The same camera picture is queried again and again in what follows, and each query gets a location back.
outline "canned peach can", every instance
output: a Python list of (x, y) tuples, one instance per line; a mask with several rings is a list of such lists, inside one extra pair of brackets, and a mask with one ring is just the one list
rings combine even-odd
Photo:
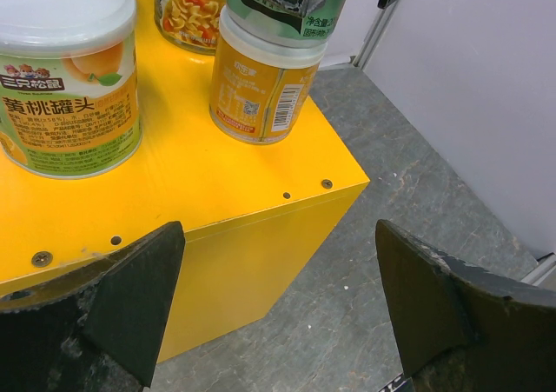
[(0, 0), (0, 143), (42, 176), (97, 175), (141, 141), (136, 1), (81, 2), (47, 0), (40, 17), (4, 17)]

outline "gray floor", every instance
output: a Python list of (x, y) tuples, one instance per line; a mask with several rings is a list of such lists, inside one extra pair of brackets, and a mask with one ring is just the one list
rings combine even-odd
[(363, 73), (319, 72), (311, 95), (373, 182), (265, 318), (160, 364), (152, 391), (382, 387), (400, 363), (374, 249), (379, 218), (504, 276), (536, 265)]

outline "green label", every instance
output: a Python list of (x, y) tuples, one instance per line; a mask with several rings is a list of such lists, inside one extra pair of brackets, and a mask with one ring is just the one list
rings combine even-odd
[[(252, 24), (254, 30), (295, 40), (322, 40), (334, 31), (345, 1), (327, 0), (322, 8), (304, 18), (280, 10), (269, 0), (228, 0), (227, 6), (234, 14)], [(269, 23), (267, 17), (275, 22)]]

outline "white can lid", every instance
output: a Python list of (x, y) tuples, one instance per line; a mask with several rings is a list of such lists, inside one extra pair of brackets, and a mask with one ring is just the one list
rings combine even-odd
[(0, 0), (0, 54), (82, 56), (135, 28), (136, 0)]
[(243, 55), (282, 69), (302, 69), (315, 66), (324, 56), (327, 44), (315, 47), (297, 49), (280, 46), (262, 40), (245, 31), (229, 16), (228, 8), (224, 6), (220, 14), (220, 34), (226, 42)]

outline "yellow table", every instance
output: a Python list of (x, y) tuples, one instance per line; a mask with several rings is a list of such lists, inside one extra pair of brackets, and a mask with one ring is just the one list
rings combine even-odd
[[(213, 58), (165, 41), (153, 6), (138, 0), (144, 136), (126, 163), (63, 181), (0, 156), (0, 296), (180, 221), (187, 245), (165, 360), (263, 317), (368, 179), (311, 100), (283, 142), (255, 146), (223, 134), (208, 110)], [(117, 247), (113, 236), (122, 238)], [(49, 266), (31, 264), (39, 251), (53, 255)]]

